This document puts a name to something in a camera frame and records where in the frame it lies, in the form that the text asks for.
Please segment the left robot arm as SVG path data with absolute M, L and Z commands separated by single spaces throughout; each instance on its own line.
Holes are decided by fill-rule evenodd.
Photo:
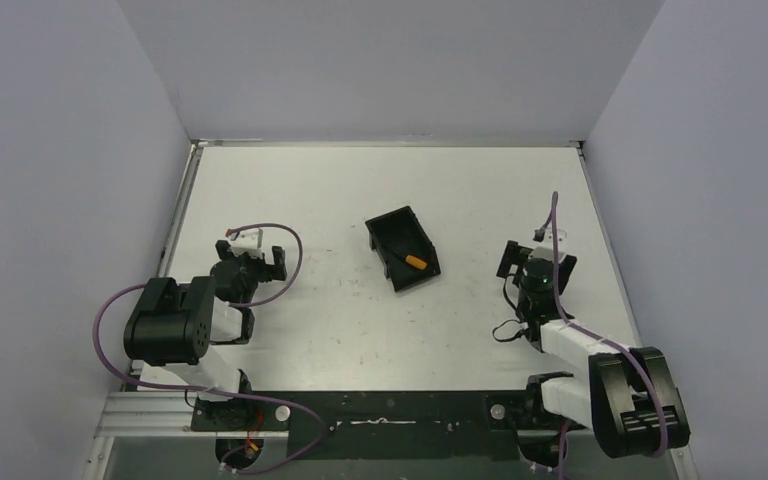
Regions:
M 267 258 L 257 238 L 219 240 L 215 248 L 218 262 L 208 275 L 185 284 L 171 277 L 147 282 L 126 323 L 123 346 L 130 359 L 199 387 L 200 400 L 219 403 L 219 420 L 242 431 L 254 423 L 257 404 L 244 395 L 252 392 L 246 374 L 217 347 L 251 340 L 255 316 L 245 305 L 260 284 L 287 279 L 286 254 L 273 246 Z

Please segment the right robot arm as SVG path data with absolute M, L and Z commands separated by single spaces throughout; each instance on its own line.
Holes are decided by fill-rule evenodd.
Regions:
M 654 347 L 631 347 L 586 329 L 558 300 L 577 263 L 544 245 L 508 241 L 497 277 L 517 289 L 503 296 L 523 339 L 572 371 L 529 377 L 523 413 L 534 427 L 570 420 L 591 430 L 610 458 L 654 456 L 688 445 L 691 430 L 665 355 Z

